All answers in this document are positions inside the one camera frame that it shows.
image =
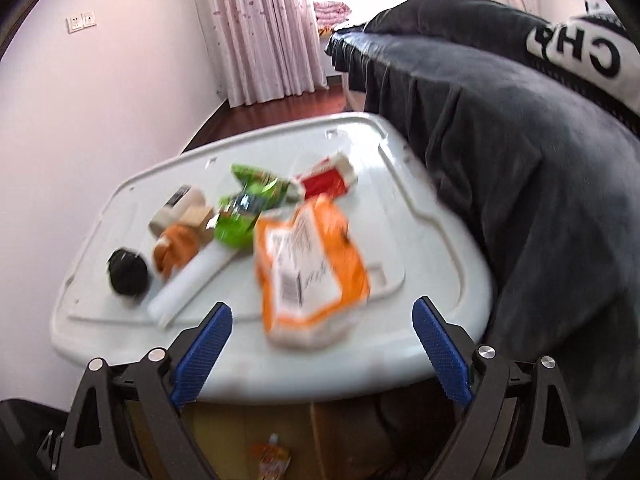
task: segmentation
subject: printed label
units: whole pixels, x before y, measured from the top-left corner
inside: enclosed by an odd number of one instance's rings
[[[309,209],[300,212],[292,228],[269,231],[266,248],[273,258],[276,310],[308,316],[340,300],[342,289]]]

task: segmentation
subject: green snack bag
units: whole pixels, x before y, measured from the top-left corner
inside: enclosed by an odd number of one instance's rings
[[[219,200],[214,237],[230,247],[250,248],[258,216],[282,205],[290,183],[268,171],[242,164],[232,164],[231,172],[242,184],[242,191]]]
[[[289,181],[269,171],[242,164],[232,164],[231,173],[244,187],[243,193],[261,196],[265,199],[263,210],[278,207],[287,197]]]

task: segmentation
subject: pink curtain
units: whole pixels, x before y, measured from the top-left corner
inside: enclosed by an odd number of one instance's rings
[[[196,0],[196,6],[232,107],[326,86],[309,0]]]

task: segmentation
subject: small bottle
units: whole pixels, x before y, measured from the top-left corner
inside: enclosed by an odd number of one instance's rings
[[[190,206],[204,206],[206,203],[200,188],[188,184],[180,186],[151,219],[149,229],[156,238],[159,238],[165,229],[178,222]]]

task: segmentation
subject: white tray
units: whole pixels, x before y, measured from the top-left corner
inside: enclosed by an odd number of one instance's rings
[[[262,332],[260,290],[250,255],[223,270],[158,330],[145,303],[114,295],[106,262],[125,246],[150,262],[154,238],[147,223],[181,184],[196,184],[209,203],[238,190],[233,162],[275,173],[301,173],[337,150],[349,155],[358,183],[337,205],[372,275],[372,298],[344,341],[322,351],[274,347]],[[225,139],[174,158],[123,183],[111,197],[62,286],[52,317],[56,349],[84,365],[140,359],[168,346],[216,303],[234,313],[234,330],[201,393],[204,399],[283,402],[345,397],[410,383],[433,374],[411,324],[413,302],[428,295],[450,321],[478,339],[486,325],[490,274],[460,220],[439,204],[423,164],[386,121],[339,114],[296,121]]]

